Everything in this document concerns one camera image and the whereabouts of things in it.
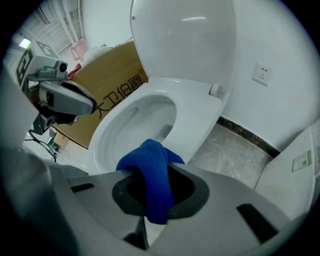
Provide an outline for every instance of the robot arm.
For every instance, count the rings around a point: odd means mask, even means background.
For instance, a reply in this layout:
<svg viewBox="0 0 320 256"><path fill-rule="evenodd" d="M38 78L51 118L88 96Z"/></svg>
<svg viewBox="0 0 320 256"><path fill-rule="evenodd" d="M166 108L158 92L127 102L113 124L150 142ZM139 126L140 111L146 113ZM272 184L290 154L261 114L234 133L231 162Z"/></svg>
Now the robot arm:
<svg viewBox="0 0 320 256"><path fill-rule="evenodd" d="M42 135L53 124L74 124L79 116L97 109L94 97L68 80L67 66L54 53L47 56L43 43L34 41L23 54L16 74L22 91L39 111L30 131Z"/></svg>

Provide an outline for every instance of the wall socket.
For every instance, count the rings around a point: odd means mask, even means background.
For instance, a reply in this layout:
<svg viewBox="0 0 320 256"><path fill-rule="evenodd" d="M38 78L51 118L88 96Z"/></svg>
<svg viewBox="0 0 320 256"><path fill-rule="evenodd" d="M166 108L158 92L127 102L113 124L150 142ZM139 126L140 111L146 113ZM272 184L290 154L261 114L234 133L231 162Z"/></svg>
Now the wall socket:
<svg viewBox="0 0 320 256"><path fill-rule="evenodd" d="M252 80L264 86L268 86L271 74L272 69L270 67L264 66L260 63L256 63L252 75Z"/></svg>

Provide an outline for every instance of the label sticker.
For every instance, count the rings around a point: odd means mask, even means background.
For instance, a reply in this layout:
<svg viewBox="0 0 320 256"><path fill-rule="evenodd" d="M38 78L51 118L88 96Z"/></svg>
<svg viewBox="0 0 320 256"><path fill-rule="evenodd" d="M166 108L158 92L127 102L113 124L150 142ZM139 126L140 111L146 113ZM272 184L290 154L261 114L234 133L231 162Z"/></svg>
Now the label sticker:
<svg viewBox="0 0 320 256"><path fill-rule="evenodd" d="M35 42L38 44L38 46L40 47L40 49L44 55L46 55L48 57L59 59L59 56L56 55L54 50L52 50L52 48L49 45L46 45L46 44L39 42L39 41L35 41Z"/></svg>
<svg viewBox="0 0 320 256"><path fill-rule="evenodd" d="M292 172L298 171L302 168L311 165L311 150L303 153L292 161Z"/></svg>

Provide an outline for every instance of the toilet bowl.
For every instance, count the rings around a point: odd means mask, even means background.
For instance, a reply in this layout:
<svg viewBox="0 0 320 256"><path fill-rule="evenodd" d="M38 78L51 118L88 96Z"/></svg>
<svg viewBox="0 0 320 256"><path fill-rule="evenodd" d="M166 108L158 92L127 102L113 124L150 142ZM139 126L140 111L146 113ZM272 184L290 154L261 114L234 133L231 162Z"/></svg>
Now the toilet bowl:
<svg viewBox="0 0 320 256"><path fill-rule="evenodd" d="M115 171L146 139L187 163L207 138L232 87L236 26L230 0L200 2L132 1L131 31L149 81L100 122L90 175Z"/></svg>

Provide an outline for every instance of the blue cloth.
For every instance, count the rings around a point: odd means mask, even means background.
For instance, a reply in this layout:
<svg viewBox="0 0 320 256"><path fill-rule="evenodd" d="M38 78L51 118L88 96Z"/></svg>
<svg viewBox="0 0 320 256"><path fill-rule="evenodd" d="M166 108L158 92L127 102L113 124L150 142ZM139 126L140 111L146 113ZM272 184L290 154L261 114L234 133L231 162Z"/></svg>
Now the blue cloth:
<svg viewBox="0 0 320 256"><path fill-rule="evenodd" d="M168 162L184 164L180 156L147 139L140 147L125 155L116 170L139 168L146 183L144 216L151 223L166 224L167 212L175 205L169 184Z"/></svg>

